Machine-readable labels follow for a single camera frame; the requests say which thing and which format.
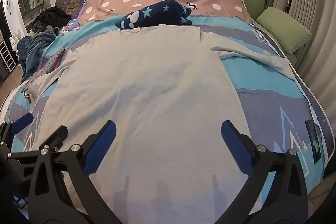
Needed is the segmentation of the light grey t-shirt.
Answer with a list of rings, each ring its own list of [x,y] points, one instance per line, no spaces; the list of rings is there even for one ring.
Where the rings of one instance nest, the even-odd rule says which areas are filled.
[[[125,223],[214,223],[245,184],[221,136],[249,135],[222,60],[250,57],[293,79],[288,61],[192,26],[114,30],[69,51],[28,89],[32,106],[52,82],[32,144],[59,126],[64,149],[107,121],[117,127],[93,184]]]

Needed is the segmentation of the beige curtain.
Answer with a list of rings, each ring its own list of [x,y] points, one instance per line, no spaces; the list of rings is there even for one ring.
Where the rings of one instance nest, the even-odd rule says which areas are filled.
[[[284,9],[287,1],[270,4]],[[293,0],[289,14],[311,32],[295,68],[335,128],[335,0]]]

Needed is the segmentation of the green front pillow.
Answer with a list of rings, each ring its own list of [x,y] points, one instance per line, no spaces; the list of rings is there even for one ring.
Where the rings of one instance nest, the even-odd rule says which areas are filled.
[[[299,50],[311,37],[311,32],[304,25],[274,7],[264,10],[256,22],[269,31],[289,54]]]

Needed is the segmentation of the black phone on bed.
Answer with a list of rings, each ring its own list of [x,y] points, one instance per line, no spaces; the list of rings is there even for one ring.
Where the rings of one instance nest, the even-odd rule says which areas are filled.
[[[305,122],[305,124],[311,143],[314,164],[316,164],[321,159],[321,145],[319,143],[319,136],[321,135],[321,131],[313,120],[308,120]]]

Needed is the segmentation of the black clothes pile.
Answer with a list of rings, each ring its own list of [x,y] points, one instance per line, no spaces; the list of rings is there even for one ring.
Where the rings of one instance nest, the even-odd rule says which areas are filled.
[[[33,21],[32,31],[43,32],[48,26],[52,28],[62,28],[72,19],[72,16],[53,6],[49,9],[43,10]]]

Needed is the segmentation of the blue grey patterned duvet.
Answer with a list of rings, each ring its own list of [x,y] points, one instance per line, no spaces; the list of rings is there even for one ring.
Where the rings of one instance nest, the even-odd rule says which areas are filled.
[[[42,59],[48,60],[60,50],[64,50],[63,58],[58,66],[60,67],[69,51],[76,50],[87,43],[89,39],[114,30],[123,30],[117,28],[116,23],[124,16],[95,20],[86,23],[77,30],[57,36],[43,51]],[[202,32],[212,32],[231,39],[256,53],[266,52],[288,61],[286,57],[280,55],[275,47],[271,46],[269,40],[255,26],[242,19],[221,16],[192,16],[189,20],[192,21],[192,24],[184,26],[198,27]],[[334,147],[328,145],[326,141],[326,137],[332,136],[333,132],[321,105],[307,90],[306,85],[292,69],[289,61],[288,64],[294,75],[293,79],[289,79],[277,70],[250,57],[231,56],[222,60],[222,64],[236,89],[244,111],[249,128],[247,136],[255,144],[262,144],[273,152],[286,152],[289,149],[295,149],[305,177],[306,190],[311,192],[323,180],[327,162],[334,150]],[[49,84],[38,97],[37,105],[32,106],[27,91],[33,83],[25,81],[17,87],[13,91],[11,99],[7,100],[1,109],[2,122],[16,121],[27,113],[34,116],[33,122],[14,138],[14,151],[16,152],[37,149],[33,148],[32,144],[41,119],[40,115],[57,85],[56,82]],[[321,159],[316,164],[314,164],[305,124],[308,120],[313,120],[321,131],[319,136]]]

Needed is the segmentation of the white ladder shelf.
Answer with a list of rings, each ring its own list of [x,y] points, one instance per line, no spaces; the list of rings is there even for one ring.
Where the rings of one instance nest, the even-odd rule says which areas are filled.
[[[3,62],[7,71],[11,73],[17,66],[17,63],[14,60],[12,54],[10,53],[10,50],[2,35],[0,36],[0,50],[1,50],[0,51],[1,61]]]

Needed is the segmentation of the purple tree pattern pillow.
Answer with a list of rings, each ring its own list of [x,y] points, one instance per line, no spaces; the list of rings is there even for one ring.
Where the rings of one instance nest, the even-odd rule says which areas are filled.
[[[85,0],[55,0],[55,6],[70,15],[72,19],[79,16]]]

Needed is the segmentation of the dark blue fleece blanket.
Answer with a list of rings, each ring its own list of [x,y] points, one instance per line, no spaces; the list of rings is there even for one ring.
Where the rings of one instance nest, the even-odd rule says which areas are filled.
[[[56,39],[59,28],[37,32],[33,36],[25,36],[17,46],[18,61],[22,68],[22,82],[32,76],[39,66],[43,51]]]

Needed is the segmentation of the navy star fleece blanket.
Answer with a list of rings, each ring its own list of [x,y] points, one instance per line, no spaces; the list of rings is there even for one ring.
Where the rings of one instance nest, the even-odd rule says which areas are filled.
[[[191,25],[192,21],[188,19],[190,15],[191,9],[189,7],[181,5],[176,0],[165,0],[127,14],[116,23],[116,27],[127,30],[160,24]]]

